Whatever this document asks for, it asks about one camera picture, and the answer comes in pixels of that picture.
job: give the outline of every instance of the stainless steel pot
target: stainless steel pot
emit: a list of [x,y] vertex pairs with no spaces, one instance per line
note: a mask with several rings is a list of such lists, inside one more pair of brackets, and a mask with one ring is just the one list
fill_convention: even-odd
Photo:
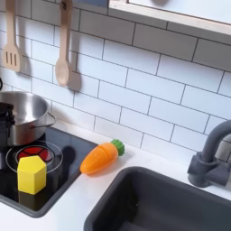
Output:
[[[15,125],[11,127],[7,145],[18,146],[39,139],[48,126],[56,122],[56,117],[49,113],[48,104],[42,97],[25,92],[1,92],[0,102],[14,105]],[[53,122],[47,124],[48,115]]]

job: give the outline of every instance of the wall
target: wall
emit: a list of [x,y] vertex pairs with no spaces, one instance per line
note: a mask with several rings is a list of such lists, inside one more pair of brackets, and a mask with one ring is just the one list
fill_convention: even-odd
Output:
[[[16,1],[23,68],[16,74],[0,67],[4,90],[45,97],[60,120],[183,164],[202,150],[213,127],[231,118],[229,36],[87,5],[74,4],[73,78],[60,87],[54,1]],[[3,49],[4,0],[0,11]],[[223,142],[218,157],[228,161],[230,150]]]

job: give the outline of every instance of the dark gray sink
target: dark gray sink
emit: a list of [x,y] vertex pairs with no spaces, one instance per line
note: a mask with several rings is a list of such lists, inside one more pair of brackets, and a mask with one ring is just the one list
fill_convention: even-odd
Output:
[[145,168],[121,171],[85,231],[230,231],[231,202]]

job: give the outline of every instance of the stovetop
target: stovetop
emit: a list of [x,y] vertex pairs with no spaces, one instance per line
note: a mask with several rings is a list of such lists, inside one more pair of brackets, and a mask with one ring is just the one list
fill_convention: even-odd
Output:
[[[31,217],[43,216],[80,175],[79,166],[97,145],[55,128],[25,146],[6,148],[0,154],[0,201]],[[46,187],[36,195],[17,189],[20,158],[39,155],[47,164]]]

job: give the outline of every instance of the slotted spatula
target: slotted spatula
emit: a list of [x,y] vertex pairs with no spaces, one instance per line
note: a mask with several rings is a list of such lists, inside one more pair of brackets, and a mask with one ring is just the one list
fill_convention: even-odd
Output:
[[62,0],[60,3],[60,11],[60,57],[56,63],[55,73],[59,84],[65,87],[69,82],[72,72],[69,64],[69,25],[72,12],[71,0]]
[[20,71],[21,53],[16,44],[15,35],[15,1],[6,0],[6,28],[7,28],[7,44],[3,50],[3,64],[7,69]]

